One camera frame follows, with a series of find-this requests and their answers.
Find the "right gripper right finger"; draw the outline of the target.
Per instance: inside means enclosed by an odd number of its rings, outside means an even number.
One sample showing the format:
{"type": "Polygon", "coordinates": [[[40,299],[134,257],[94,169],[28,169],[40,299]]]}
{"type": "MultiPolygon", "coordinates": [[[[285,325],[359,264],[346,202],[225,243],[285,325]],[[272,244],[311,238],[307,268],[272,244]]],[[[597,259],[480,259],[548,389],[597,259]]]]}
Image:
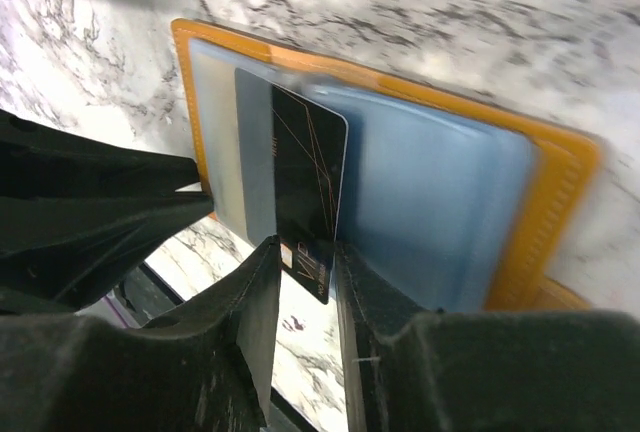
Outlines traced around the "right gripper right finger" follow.
{"type": "Polygon", "coordinates": [[[635,431],[639,324],[613,311],[430,311],[345,245],[335,277],[353,431],[635,431]]]}

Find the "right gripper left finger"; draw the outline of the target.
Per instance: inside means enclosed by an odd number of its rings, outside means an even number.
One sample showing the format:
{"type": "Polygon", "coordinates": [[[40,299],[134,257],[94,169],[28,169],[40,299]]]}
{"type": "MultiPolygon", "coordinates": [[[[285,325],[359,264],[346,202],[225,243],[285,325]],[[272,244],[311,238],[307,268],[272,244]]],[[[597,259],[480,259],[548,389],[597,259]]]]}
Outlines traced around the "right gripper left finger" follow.
{"type": "Polygon", "coordinates": [[[1,321],[5,431],[258,431],[268,422],[280,242],[141,328],[38,314],[1,321]]]}

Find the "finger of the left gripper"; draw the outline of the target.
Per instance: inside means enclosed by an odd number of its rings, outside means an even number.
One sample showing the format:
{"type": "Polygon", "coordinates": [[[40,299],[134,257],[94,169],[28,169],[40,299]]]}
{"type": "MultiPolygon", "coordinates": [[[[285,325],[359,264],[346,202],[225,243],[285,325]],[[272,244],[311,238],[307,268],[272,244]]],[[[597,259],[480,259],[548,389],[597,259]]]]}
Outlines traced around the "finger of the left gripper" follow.
{"type": "Polygon", "coordinates": [[[202,192],[1,200],[1,309],[75,312],[103,297],[168,238],[209,215],[202,192]]]}
{"type": "Polygon", "coordinates": [[[120,148],[1,112],[1,195],[166,196],[199,181],[191,158],[120,148]]]}

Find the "yellow leather card holder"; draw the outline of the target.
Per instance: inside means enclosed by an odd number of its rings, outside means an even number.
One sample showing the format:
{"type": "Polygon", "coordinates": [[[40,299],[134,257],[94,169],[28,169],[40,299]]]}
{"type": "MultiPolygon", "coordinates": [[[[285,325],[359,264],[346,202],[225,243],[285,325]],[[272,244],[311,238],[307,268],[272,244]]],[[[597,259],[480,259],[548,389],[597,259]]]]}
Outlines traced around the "yellow leather card holder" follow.
{"type": "Polygon", "coordinates": [[[271,87],[348,123],[336,242],[427,309],[583,309],[546,266],[601,159],[587,135],[328,56],[171,25],[215,217],[278,234],[271,87]]]}

